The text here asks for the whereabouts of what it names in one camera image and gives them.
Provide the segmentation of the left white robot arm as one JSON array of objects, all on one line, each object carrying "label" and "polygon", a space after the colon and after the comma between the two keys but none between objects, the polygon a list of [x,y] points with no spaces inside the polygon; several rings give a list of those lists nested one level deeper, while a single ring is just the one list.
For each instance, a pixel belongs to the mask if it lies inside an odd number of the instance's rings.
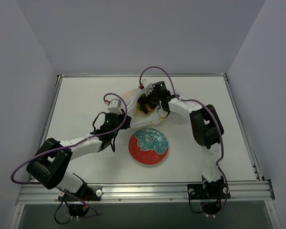
[{"label": "left white robot arm", "polygon": [[35,154],[37,158],[28,163],[26,170],[47,189],[65,189],[75,200],[81,200],[86,196],[87,188],[84,180],[67,171],[70,161],[99,153],[109,146],[115,151],[118,127],[128,129],[131,120],[125,113],[106,113],[103,125],[95,128],[88,137],[68,141],[49,138]]}]

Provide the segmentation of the yellow fake mango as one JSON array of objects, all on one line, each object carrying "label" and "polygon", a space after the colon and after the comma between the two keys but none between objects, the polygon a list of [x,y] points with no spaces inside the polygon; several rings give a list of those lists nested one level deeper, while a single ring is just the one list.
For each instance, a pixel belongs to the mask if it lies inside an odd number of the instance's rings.
[{"label": "yellow fake mango", "polygon": [[141,102],[137,102],[137,109],[140,110],[141,112],[143,112],[144,114],[148,114],[152,111],[154,111],[154,108],[150,107],[150,105],[148,103],[141,103]]}]

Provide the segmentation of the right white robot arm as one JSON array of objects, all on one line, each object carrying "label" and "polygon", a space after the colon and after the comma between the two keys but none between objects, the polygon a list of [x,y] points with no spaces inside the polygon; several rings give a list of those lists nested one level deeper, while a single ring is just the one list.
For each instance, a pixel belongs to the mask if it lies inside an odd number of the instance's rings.
[{"label": "right white robot arm", "polygon": [[139,88],[143,93],[137,100],[137,108],[143,113],[149,114],[158,107],[168,114],[175,113],[190,120],[194,140],[203,152],[202,177],[206,182],[202,185],[202,191],[206,196],[213,197],[219,192],[217,181],[224,177],[219,169],[223,159],[224,129],[214,106],[182,99],[172,94],[163,81],[151,83],[144,79],[139,83]]}]

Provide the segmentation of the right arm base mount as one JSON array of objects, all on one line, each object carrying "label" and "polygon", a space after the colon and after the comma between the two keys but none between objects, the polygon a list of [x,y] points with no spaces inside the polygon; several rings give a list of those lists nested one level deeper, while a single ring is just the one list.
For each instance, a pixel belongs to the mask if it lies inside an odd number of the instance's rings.
[{"label": "right arm base mount", "polygon": [[[198,183],[187,185],[188,204],[195,214],[204,214],[207,218],[216,218],[222,213],[231,198],[230,189],[225,182]],[[200,209],[195,210],[191,201],[198,200]]]}]

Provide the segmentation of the white plastic bag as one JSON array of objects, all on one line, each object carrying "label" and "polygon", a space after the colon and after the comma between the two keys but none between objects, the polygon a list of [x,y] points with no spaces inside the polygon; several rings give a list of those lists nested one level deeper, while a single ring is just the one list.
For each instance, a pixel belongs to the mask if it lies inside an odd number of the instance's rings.
[{"label": "white plastic bag", "polygon": [[148,114],[144,114],[143,112],[137,109],[137,100],[141,94],[143,94],[142,90],[140,88],[136,88],[127,91],[122,95],[122,98],[124,99],[127,105],[128,115],[132,118],[130,123],[131,128],[139,128],[152,124],[158,124],[162,122],[164,119],[166,119],[169,116],[169,114],[173,112],[172,108],[170,108],[171,112],[168,113],[165,112],[159,106],[157,106],[154,109],[154,111]]}]

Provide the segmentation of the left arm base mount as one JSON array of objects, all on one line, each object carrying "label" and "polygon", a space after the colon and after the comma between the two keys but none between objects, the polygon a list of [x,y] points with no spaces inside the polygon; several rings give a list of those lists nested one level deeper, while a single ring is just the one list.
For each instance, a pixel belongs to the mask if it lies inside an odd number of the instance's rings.
[{"label": "left arm base mount", "polygon": [[63,194],[60,199],[66,204],[68,213],[72,218],[86,219],[101,215],[89,202],[101,201],[103,195],[102,186],[89,186],[84,183],[76,193],[71,193],[61,188],[58,190]]}]

